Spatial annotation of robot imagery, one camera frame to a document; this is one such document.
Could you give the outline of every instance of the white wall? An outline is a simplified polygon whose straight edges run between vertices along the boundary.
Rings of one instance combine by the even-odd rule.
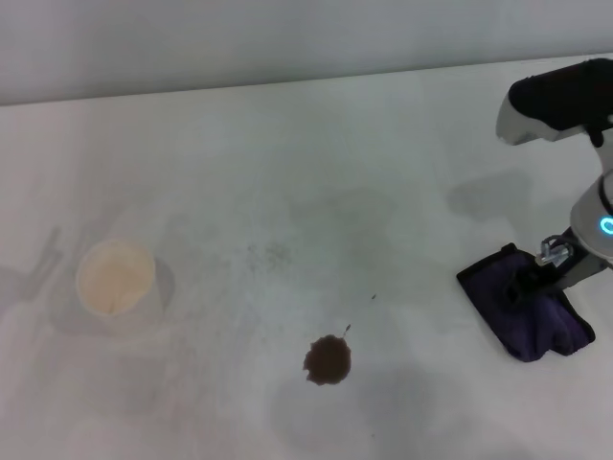
[[[0,104],[613,50],[603,0],[0,0]]]

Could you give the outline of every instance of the paper cup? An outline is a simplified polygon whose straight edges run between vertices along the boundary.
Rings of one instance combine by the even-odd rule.
[[[83,307],[114,334],[140,333],[162,319],[155,259],[137,242],[96,244],[80,262],[76,281]]]

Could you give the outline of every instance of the coffee spill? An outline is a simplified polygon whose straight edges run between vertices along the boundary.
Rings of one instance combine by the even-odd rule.
[[[326,335],[310,344],[303,367],[308,371],[306,379],[320,386],[342,381],[351,368],[352,350],[343,337],[334,335]]]

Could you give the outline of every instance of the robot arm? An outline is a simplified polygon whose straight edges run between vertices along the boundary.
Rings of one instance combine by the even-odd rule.
[[[571,211],[571,227],[541,245],[540,267],[510,284],[520,302],[564,289],[611,266],[613,260],[613,60],[593,59],[516,82],[503,101],[496,133],[510,145],[555,142],[587,133],[602,174]]]

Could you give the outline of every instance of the stain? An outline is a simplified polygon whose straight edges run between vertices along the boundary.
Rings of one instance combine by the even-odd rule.
[[[247,247],[247,266],[253,274],[258,272],[274,273],[291,264],[289,247],[278,242],[269,243],[263,250],[255,244]]]
[[[291,263],[291,254],[289,248],[277,242],[271,242],[266,246],[266,265],[269,271],[276,269],[282,265]]]
[[[332,334],[310,344],[303,367],[308,371],[306,379],[319,386],[339,383],[349,374],[351,368],[352,350],[347,346],[345,338]]]

